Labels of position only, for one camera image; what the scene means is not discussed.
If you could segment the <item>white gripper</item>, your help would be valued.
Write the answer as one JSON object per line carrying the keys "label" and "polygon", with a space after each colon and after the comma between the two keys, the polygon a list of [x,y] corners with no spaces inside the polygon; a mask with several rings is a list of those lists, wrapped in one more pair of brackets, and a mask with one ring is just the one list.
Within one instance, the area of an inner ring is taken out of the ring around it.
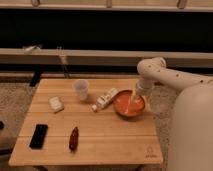
{"label": "white gripper", "polygon": [[[144,78],[140,78],[138,80],[138,82],[136,83],[135,89],[136,89],[136,94],[140,95],[140,96],[144,96],[149,98],[152,90],[154,88],[154,82],[152,80],[149,79],[144,79]],[[135,102],[137,99],[137,95],[136,94],[132,94],[131,95],[131,102]]]}

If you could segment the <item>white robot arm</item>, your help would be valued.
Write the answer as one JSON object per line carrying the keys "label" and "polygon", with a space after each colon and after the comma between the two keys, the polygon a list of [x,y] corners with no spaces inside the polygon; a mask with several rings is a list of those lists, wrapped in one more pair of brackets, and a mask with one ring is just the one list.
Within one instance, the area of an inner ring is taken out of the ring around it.
{"label": "white robot arm", "polygon": [[213,171],[213,76],[168,69],[162,57],[143,59],[135,90],[150,95],[155,81],[180,92],[172,110],[167,171]]}

